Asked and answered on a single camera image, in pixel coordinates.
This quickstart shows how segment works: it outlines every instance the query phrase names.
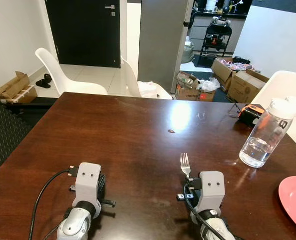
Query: water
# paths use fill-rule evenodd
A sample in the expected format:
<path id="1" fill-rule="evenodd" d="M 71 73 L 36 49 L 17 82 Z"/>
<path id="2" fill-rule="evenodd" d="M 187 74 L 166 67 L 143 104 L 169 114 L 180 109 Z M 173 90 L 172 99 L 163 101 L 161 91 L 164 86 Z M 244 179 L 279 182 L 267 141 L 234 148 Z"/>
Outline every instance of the water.
<path id="1" fill-rule="evenodd" d="M 264 140 L 251 137 L 241 149 L 239 157 L 245 164 L 260 168 L 266 163 L 271 152 L 271 146 Z"/>

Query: white bottle cap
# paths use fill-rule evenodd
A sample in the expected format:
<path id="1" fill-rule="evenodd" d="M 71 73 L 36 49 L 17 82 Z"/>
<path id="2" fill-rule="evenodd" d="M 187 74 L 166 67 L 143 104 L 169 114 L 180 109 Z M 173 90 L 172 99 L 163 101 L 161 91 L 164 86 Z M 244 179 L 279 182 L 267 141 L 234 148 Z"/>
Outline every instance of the white bottle cap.
<path id="1" fill-rule="evenodd" d="M 273 98 L 268 111 L 281 119 L 293 119 L 296 117 L 296 96 L 288 96 L 286 99 Z"/>

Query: door handle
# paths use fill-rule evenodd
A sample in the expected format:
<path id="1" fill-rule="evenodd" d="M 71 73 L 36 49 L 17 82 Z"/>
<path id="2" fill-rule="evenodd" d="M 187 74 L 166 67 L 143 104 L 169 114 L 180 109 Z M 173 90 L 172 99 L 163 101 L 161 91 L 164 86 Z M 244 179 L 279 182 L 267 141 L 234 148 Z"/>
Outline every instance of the door handle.
<path id="1" fill-rule="evenodd" d="M 114 5 L 111 5 L 111 6 L 105 6 L 104 8 L 105 8 L 105 9 L 114 9 Z"/>

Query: black door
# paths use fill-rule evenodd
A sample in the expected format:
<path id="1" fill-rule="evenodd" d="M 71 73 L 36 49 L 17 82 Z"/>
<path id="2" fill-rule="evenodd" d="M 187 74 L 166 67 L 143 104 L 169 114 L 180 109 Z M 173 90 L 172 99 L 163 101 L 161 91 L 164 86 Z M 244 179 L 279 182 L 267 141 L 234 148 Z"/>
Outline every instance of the black door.
<path id="1" fill-rule="evenodd" d="M 119 0 L 46 0 L 61 64 L 120 67 Z"/>

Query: gray wall panel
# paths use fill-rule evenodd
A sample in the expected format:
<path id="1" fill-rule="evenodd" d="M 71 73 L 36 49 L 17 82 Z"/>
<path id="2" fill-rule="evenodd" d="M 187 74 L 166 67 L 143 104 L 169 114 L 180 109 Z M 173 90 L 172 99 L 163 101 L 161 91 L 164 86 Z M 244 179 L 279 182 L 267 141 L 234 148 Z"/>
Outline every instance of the gray wall panel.
<path id="1" fill-rule="evenodd" d="M 153 81 L 170 91 L 186 6 L 187 0 L 142 1 L 139 81 Z"/>
<path id="2" fill-rule="evenodd" d="M 252 5 L 296 13 L 296 0 L 253 0 Z"/>

